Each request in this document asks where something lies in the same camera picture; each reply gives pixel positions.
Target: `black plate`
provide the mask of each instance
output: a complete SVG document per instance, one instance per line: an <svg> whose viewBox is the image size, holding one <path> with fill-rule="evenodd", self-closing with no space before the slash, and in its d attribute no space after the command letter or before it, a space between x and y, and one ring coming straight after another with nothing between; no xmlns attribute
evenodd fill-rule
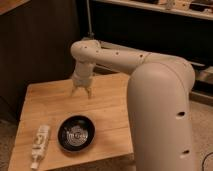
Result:
<svg viewBox="0 0 213 171"><path fill-rule="evenodd" d="M58 141L67 151L79 151L88 146L95 134L95 127L90 119L76 115L65 120L58 131Z"/></svg>

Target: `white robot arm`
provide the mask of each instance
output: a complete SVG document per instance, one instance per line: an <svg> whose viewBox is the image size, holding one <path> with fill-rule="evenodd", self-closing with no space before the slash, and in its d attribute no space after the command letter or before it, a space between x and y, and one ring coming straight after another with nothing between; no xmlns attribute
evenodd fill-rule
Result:
<svg viewBox="0 0 213 171"><path fill-rule="evenodd" d="M130 130L138 171L195 171L189 92L195 74L176 56L102 49L96 40L72 45L72 79L91 96L95 63L131 75L127 88Z"/></svg>

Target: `wooden tabletop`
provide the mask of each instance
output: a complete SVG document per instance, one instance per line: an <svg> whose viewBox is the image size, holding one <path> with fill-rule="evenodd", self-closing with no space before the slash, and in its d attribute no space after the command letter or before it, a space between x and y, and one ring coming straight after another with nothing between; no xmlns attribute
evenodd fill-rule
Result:
<svg viewBox="0 0 213 171"><path fill-rule="evenodd" d="M51 126L51 138L39 171L77 165L133 152L126 109L128 76L94 77L92 99L83 89L71 96L72 81L32 84L28 87L11 156L9 171L30 171L34 136L41 124ZM92 143L75 153L60 149L57 133L68 117L89 117L96 132Z"/></svg>

